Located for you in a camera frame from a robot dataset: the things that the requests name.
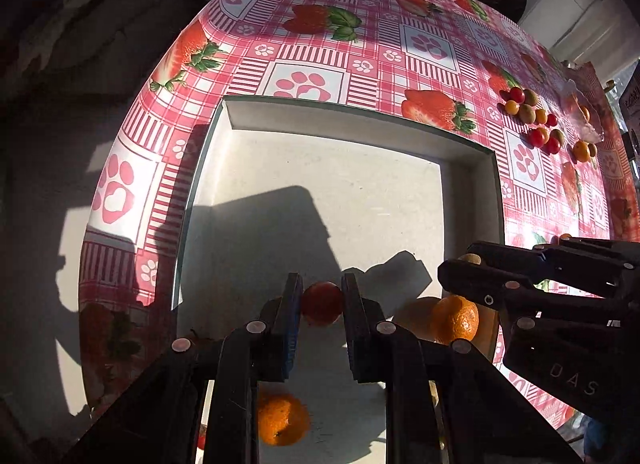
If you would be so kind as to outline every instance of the black device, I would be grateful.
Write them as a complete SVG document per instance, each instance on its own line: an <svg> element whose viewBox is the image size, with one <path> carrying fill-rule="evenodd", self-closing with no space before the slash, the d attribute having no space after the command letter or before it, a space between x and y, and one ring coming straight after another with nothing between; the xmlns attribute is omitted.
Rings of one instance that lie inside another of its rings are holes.
<svg viewBox="0 0 640 464"><path fill-rule="evenodd" d="M533 250L473 243L481 265L447 260L445 290L498 311L504 364L543 390L612 426L616 462L640 453L640 245L572 238ZM545 293L553 279L600 296ZM359 383L386 383L388 464L581 462L532 405L465 339L439 345L386 321L363 298L356 278L342 277L350 367ZM194 462L204 394L215 380L204 464L257 464L258 381L284 381L300 321L299 275L258 320L225 339L177 339L100 417L65 464ZM430 381L440 404L434 409Z"/></svg>

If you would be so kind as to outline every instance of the kiwi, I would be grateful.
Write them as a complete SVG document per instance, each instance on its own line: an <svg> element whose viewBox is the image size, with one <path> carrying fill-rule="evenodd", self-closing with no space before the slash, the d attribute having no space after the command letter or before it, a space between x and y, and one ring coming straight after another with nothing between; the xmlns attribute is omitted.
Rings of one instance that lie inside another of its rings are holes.
<svg viewBox="0 0 640 464"><path fill-rule="evenodd" d="M549 136L554 137L556 140L558 140L558 142L560 143L560 147L564 147L566 140L564 139L564 133L562 133L561 130L559 130L558 128L554 128L553 130L551 130L551 132L549 132Z"/></svg>
<svg viewBox="0 0 640 464"><path fill-rule="evenodd" d="M529 90L528 88L525 88L523 90L524 92L524 103L528 104L529 106L535 106L538 103L538 94L536 92L534 92L533 90Z"/></svg>
<svg viewBox="0 0 640 464"><path fill-rule="evenodd" d="M524 124L533 124L536 121L536 112L529 104L521 104L518 110L518 118Z"/></svg>

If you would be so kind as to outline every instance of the pink tablecloth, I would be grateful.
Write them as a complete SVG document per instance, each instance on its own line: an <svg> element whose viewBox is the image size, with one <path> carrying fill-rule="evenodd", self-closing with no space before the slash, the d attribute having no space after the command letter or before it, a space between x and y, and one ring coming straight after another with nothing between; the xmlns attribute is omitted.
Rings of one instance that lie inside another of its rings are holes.
<svg viewBox="0 0 640 464"><path fill-rule="evenodd" d="M223 95L348 104L476 140L497 155L507 243L531 247L561 233L609 237L600 166L609 186L626 176L617 143L577 165L565 149L530 148L527 126L500 110L500 91L517 83L562 125L563 81L542 46L475 0L212 0L142 88L95 193L79 278L82 370L95 413L174 338L184 205ZM625 206L627 220L635 200ZM564 404L504 371L554 426L564 419Z"/></svg>

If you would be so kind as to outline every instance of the tablecloth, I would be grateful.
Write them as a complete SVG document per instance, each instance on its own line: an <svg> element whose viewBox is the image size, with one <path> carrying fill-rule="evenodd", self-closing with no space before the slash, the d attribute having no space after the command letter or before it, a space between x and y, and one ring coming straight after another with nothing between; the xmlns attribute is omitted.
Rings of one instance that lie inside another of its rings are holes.
<svg viewBox="0 0 640 464"><path fill-rule="evenodd" d="M527 126L499 105L500 92L519 84L562 126L564 75L540 44L476 0L211 0L141 89L95 192L79 275L82 371L94 414L174 338L184 206L223 95L348 104L480 142L497 156L511 245L561 233L608 238L610 216L619 236L620 219L638 222L635 197L607 208L607 189L625 191L619 136L593 163L577 164L567 149L551 156L531 148ZM503 368L501 342L495 364L558 426L566 406Z"/></svg>

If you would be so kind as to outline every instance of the checkered pattern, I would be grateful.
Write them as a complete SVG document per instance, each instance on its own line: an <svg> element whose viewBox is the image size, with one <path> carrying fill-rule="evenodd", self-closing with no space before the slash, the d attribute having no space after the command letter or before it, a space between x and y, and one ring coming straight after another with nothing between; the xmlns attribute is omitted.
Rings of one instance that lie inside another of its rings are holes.
<svg viewBox="0 0 640 464"><path fill-rule="evenodd" d="M94 198L82 247L81 310L99 304L111 313L126 314L128 339L140 350L126 364L116 364L108 354L97 353L95 343L82 342L88 375L102 375L99 370L105 365L111 368L98 383L103 395L96 396L95 383L87 383L92 404L107 407L122 391L122 383L139 375L175 333L172 273L186 197L207 126L225 94L317 94L319 100L402 117L405 90L439 90L464 102L476 120L469 138L495 151L507 243L530 247L566 232L608 237L609 219L614 236L638 239L638 209L622 140L593 72L584 72L578 85L598 108L606 129L598 162L608 176L590 164L575 167L583 190L580 212L574 214L562 180L562 165L574 166L569 152L528 157L520 148L527 158L514 152L519 146L513 141L528 127L501 111L485 65L509 71L542 96L542 106L555 112L560 104L554 87L564 82L564 72L548 59L546 50L489 7L484 7L486 22L456 0L428 1L442 12L414 15L398 0L211 0L202 9L194 24L219 46L220 65L205 71L183 65L182 83L156 91L149 84L143 87L114 144L114 165L105 167ZM333 31L289 33L283 24L296 17L292 7L301 4L352 12L362 20L355 29L357 40L332 40ZM434 54L432 46L442 48ZM524 53L542 65L546 82L535 80L522 61ZM608 213L603 211L603 195L617 199ZM122 209L106 213L107 205ZM620 208L627 207L631 219L621 222ZM86 326L81 334L82 339L99 335ZM104 346L106 339L100 342ZM565 405L514 374L510 379L553 425L564 418Z"/></svg>

